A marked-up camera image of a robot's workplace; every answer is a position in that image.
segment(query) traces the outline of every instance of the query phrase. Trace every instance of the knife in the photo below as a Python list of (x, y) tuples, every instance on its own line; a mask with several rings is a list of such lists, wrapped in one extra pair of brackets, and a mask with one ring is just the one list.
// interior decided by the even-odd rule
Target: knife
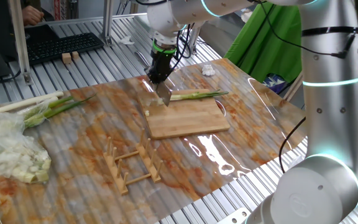
[(172, 92), (171, 90), (166, 86), (164, 82), (157, 84), (157, 87), (155, 89), (155, 92), (157, 95), (162, 99), (164, 104), (166, 106), (169, 105), (169, 102), (171, 101)]

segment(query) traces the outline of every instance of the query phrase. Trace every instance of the cutting board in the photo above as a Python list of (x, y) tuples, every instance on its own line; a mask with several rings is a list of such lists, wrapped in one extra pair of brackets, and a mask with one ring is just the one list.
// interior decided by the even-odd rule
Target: cutting board
[[(179, 90), (173, 91), (172, 94), (190, 94), (197, 91), (209, 92), (209, 90)], [(227, 131), (230, 128), (214, 98), (171, 101), (169, 106), (150, 105), (150, 102), (156, 98), (158, 96), (155, 93), (138, 95), (153, 139), (213, 133)]]

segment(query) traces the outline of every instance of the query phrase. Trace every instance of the black keyboard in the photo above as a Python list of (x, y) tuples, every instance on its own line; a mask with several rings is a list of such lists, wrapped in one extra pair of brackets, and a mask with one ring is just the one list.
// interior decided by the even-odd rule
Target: black keyboard
[(103, 47), (103, 42), (93, 33), (78, 34), (57, 40), (27, 45), (31, 65), (62, 58), (62, 53), (86, 52)]

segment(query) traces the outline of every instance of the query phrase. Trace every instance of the green backdrop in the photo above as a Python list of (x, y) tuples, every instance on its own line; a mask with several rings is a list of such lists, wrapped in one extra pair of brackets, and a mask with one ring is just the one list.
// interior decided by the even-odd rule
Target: green backdrop
[[(264, 3), (276, 34), (294, 44), (301, 44), (301, 19), (297, 6)], [(301, 49), (274, 36), (266, 15), (258, 5), (224, 56), (259, 82), (269, 73), (292, 82), (301, 72)]]

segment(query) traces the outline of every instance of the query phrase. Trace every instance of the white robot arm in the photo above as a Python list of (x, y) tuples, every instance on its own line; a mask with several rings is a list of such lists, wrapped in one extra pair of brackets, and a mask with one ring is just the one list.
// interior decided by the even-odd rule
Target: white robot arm
[[(308, 153), (246, 224), (338, 224), (358, 205), (358, 21), (354, 0), (269, 0), (299, 5)], [(249, 7), (246, 0), (171, 0), (147, 10), (156, 30), (152, 83), (171, 70), (183, 24)]]

